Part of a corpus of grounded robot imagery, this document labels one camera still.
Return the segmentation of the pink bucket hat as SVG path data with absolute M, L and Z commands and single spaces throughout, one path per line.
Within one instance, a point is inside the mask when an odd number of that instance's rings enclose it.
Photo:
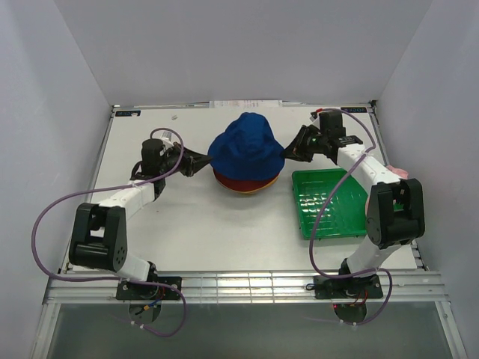
M 400 178 L 402 178 L 404 180 L 407 180 L 409 178 L 409 173 L 402 168 L 396 168 L 392 165 L 387 165 L 386 168 L 390 172 L 392 172 L 393 174 L 398 175 Z M 367 213 L 367 210 L 369 208 L 369 202 L 370 202 L 370 196 L 367 197 L 367 200 L 365 202 L 365 207 L 364 207 L 365 213 Z

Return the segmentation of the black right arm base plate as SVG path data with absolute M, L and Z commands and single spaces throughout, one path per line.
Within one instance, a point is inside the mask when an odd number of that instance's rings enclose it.
M 314 292 L 316 299 L 348 299 L 368 298 L 379 299 L 383 291 L 379 277 L 352 277 L 347 279 L 327 279 L 323 276 L 313 277 L 313 282 L 306 285 L 308 291 Z

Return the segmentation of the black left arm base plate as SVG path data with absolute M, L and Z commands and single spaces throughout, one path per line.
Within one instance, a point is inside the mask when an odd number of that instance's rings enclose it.
M 182 289 L 182 277 L 154 277 L 153 282 Z M 130 283 L 123 280 L 118 284 L 115 298 L 120 301 L 179 300 L 180 296 L 172 289 L 163 286 Z

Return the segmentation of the aluminium front rail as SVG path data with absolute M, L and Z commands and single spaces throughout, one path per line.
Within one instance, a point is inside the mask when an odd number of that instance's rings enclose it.
M 441 275 L 434 271 L 392 270 L 390 302 L 449 301 Z M 313 272 L 180 272 L 181 292 L 188 304 L 309 304 L 316 298 L 306 286 Z M 144 303 L 133 295 L 132 285 L 119 280 L 70 283 L 53 280 L 47 287 L 45 304 Z

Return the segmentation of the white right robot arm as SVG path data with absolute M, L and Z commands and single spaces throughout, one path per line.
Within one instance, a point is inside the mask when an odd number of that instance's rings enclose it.
M 347 112 L 319 108 L 311 112 L 313 123 L 302 126 L 282 151 L 284 159 L 311 162 L 321 154 L 346 171 L 367 193 L 366 236 L 356 251 L 344 259 L 337 274 L 319 271 L 314 278 L 317 298 L 351 298 L 369 295 L 381 298 L 377 272 L 398 249 L 424 235 L 423 188 L 417 179 L 404 179 L 370 155 L 355 135 L 343 125 Z

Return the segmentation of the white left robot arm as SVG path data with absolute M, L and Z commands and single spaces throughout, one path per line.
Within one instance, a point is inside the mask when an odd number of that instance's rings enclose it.
M 69 262 L 133 280 L 132 288 L 141 298 L 152 298 L 159 281 L 150 275 L 152 263 L 129 252 L 127 222 L 159 198 L 167 174 L 192 177 L 212 159 L 177 142 L 160 138 L 143 141 L 141 160 L 133 166 L 130 184 L 99 203 L 83 203 L 77 208 Z

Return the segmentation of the blue bucket hat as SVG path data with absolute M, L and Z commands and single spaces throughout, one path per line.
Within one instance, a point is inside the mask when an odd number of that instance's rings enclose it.
M 213 140 L 207 155 L 213 169 L 230 180 L 264 181 L 283 170 L 283 150 L 263 115 L 244 112 Z

